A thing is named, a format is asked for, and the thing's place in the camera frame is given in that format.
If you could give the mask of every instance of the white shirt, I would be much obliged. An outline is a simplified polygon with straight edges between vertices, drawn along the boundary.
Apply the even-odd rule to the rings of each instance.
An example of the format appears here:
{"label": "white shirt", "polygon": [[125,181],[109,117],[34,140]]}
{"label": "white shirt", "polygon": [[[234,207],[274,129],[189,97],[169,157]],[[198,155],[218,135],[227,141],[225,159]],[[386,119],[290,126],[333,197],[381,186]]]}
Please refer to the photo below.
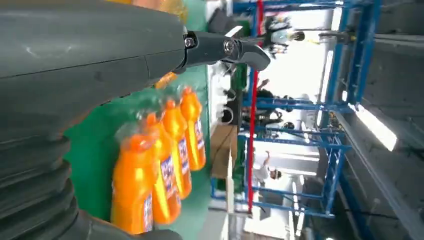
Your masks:
{"label": "white shirt", "polygon": [[268,173],[268,167],[262,165],[259,169],[253,168],[252,170],[252,186],[257,187],[260,183],[263,183],[270,175]]}
{"label": "white shirt", "polygon": [[271,42],[275,44],[285,44],[289,41],[290,34],[286,29],[273,32],[271,35]]}

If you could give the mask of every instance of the plastic bottle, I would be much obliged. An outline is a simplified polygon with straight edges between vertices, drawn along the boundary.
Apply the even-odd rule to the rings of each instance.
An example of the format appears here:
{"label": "plastic bottle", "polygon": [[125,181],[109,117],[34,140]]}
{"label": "plastic bottle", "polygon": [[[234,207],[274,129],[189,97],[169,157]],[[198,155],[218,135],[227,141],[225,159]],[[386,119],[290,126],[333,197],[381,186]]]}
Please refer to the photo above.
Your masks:
{"label": "plastic bottle", "polygon": [[172,140],[155,113],[146,117],[147,130],[158,133],[153,149],[160,162],[160,173],[153,189],[153,219],[157,224],[173,223],[181,212],[181,199],[177,190],[174,162],[171,155]]}
{"label": "plastic bottle", "polygon": [[206,153],[201,124],[202,105],[191,87],[185,87],[182,91],[180,108],[187,121],[185,138],[187,139],[190,170],[198,171],[205,166]]}
{"label": "plastic bottle", "polygon": [[181,113],[180,106],[176,106],[174,100],[169,99],[166,102],[162,121],[166,132],[172,139],[172,160],[174,162],[176,186],[180,198],[185,199],[192,191],[192,175],[185,134],[187,123]]}
{"label": "plastic bottle", "polygon": [[111,222],[130,234],[153,228],[152,190],[158,178],[154,142],[139,133],[124,139],[113,170]]}

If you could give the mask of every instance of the metal beam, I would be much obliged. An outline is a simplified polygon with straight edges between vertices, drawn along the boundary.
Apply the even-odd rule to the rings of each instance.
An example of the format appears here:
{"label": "metal beam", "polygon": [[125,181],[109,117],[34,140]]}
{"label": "metal beam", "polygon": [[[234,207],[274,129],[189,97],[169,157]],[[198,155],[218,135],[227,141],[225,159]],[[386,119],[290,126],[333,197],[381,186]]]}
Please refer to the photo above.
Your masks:
{"label": "metal beam", "polygon": [[334,113],[339,123],[343,126],[346,136],[359,156],[360,161],[371,175],[382,195],[386,198],[393,212],[402,223],[412,240],[422,240],[424,236],[424,223],[418,212],[412,209],[403,199],[402,194],[392,181],[371,161],[366,147],[359,140],[357,133],[351,128],[346,119],[338,112]]}

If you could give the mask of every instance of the blue steel frame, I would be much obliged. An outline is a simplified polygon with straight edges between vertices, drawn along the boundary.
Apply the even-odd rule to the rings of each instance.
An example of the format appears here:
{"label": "blue steel frame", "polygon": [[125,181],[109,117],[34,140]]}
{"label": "blue steel frame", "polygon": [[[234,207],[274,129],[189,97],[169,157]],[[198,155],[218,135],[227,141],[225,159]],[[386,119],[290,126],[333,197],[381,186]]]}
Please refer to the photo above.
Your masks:
{"label": "blue steel frame", "polygon": [[[291,198],[287,196],[299,196],[305,199],[313,199],[320,201],[323,206],[323,209],[313,209],[307,206],[300,206],[299,208],[294,207],[287,207],[277,204],[271,204],[266,202],[253,202],[253,206],[259,206],[259,207],[265,207],[265,208],[274,208],[279,210],[286,210],[286,211],[293,211],[293,212],[301,212],[305,215],[311,215],[311,216],[317,216],[317,217],[325,217],[325,218],[332,218],[334,215],[331,213],[331,209],[333,207],[334,198],[336,195],[336,190],[338,186],[338,179],[342,173],[343,169],[343,162],[345,161],[345,152],[348,151],[351,146],[349,145],[343,145],[342,141],[340,140],[340,137],[344,136],[343,132],[331,132],[329,130],[321,130],[321,131],[302,131],[302,130],[293,130],[293,129],[286,129],[286,128],[274,128],[274,127],[263,127],[263,126],[256,126],[256,130],[268,130],[268,131],[274,131],[274,132],[282,132],[282,133],[289,133],[295,136],[302,136],[304,137],[304,134],[308,134],[313,136],[314,139],[312,139],[309,143],[305,142],[304,140],[289,140],[289,139],[269,139],[269,138],[254,138],[255,141],[262,141],[262,142],[270,142],[270,143],[281,143],[281,144],[292,144],[292,145],[302,145],[302,146],[312,146],[312,147],[320,147],[325,148],[330,154],[328,155],[328,169],[325,175],[325,181],[324,186],[322,188],[322,191],[320,194],[307,194],[307,193],[293,193],[291,191],[281,191],[281,190],[275,190],[271,188],[265,188],[260,186],[253,186],[252,189],[254,191],[264,191],[264,192],[270,192],[282,195],[285,198],[288,198],[291,200]],[[239,135],[238,140],[239,141],[246,141],[248,137]],[[247,158],[244,162],[245,169],[250,169],[253,166],[249,165],[249,161],[247,161]],[[249,179],[247,179],[247,175],[245,175],[244,179],[245,183],[249,183]],[[225,196],[216,196],[215,195],[215,188],[216,188],[216,179],[211,179],[211,197],[213,199],[217,200],[225,200]],[[236,199],[235,202],[239,204],[247,204],[247,196],[248,196],[248,187],[245,184],[244,185],[244,199]]]}
{"label": "blue steel frame", "polygon": [[[300,110],[320,110],[323,111],[321,127],[324,128],[329,122],[328,111],[337,111],[337,112],[349,112],[351,111],[347,107],[347,103],[358,104],[361,102],[365,85],[366,78],[368,74],[368,69],[371,63],[371,57],[374,46],[374,35],[376,30],[376,25],[380,17],[380,5],[381,0],[373,1],[363,1],[360,4],[353,4],[351,0],[346,0],[342,5],[336,4],[335,0],[273,0],[273,1],[264,1],[264,11],[265,12],[287,12],[287,11],[307,11],[307,10],[325,10],[325,9],[334,9],[342,8],[341,20],[339,25],[339,31],[343,32],[347,28],[349,20],[349,11],[352,8],[359,8],[361,10],[361,17],[359,21],[359,27],[356,33],[356,41],[354,45],[353,58],[350,63],[350,70],[347,81],[347,102],[335,102],[335,92],[338,85],[339,71],[341,67],[342,55],[344,46],[342,44],[337,44],[334,49],[331,73],[328,80],[328,86],[326,90],[325,102],[311,102],[310,100],[305,99],[263,99],[258,98],[257,107],[258,108],[290,108],[290,109],[300,109]],[[290,4],[314,4],[314,6],[295,6],[287,7]],[[251,13],[253,18],[253,26],[251,35],[257,36],[257,4],[256,1],[251,2],[235,2],[233,4],[233,13]],[[243,106],[248,107],[252,105],[252,92],[253,92],[253,82],[254,82],[254,73],[250,73],[249,78],[249,88],[247,99],[243,101]],[[255,130],[269,130],[277,132],[286,132],[301,137],[303,134],[307,133],[314,136],[314,139],[311,139],[309,143],[305,141],[298,140],[287,140],[287,139],[267,139],[267,138],[255,138],[256,141],[264,142],[273,142],[273,143],[282,143],[282,144],[295,144],[303,146],[315,146],[325,148],[328,157],[328,168],[325,175],[325,181],[322,188],[321,195],[314,194],[304,194],[304,193],[293,193],[288,191],[279,191],[263,187],[253,187],[255,191],[267,191],[283,196],[293,196],[297,195],[303,198],[320,200],[323,209],[310,209],[305,207],[304,210],[300,207],[299,209],[294,209],[293,207],[285,207],[281,205],[275,205],[270,203],[263,202],[253,202],[253,206],[259,207],[268,207],[275,208],[280,210],[288,210],[294,212],[303,212],[306,215],[319,216],[319,217],[333,217],[331,214],[331,209],[334,202],[334,197],[336,194],[337,186],[339,179],[341,180],[340,185],[343,188],[343,191],[348,190],[346,187],[346,181],[342,175],[343,162],[345,160],[345,152],[351,147],[343,145],[340,138],[343,137],[342,132],[325,132],[325,130],[314,131],[301,131],[301,130],[291,130],[285,128],[265,128],[261,126],[255,126]],[[239,140],[245,141],[247,137],[239,136]],[[247,169],[251,168],[249,166],[249,161],[246,161]],[[216,196],[216,179],[211,179],[211,197],[218,200],[225,200],[225,196]],[[352,205],[355,205],[356,202],[352,194],[347,194],[346,198],[351,209],[354,209]],[[245,187],[245,198],[236,199],[236,203],[247,204],[247,188]],[[361,236],[364,239],[372,239],[370,231],[366,225],[361,224],[361,219],[355,217],[356,224],[359,227]]]}

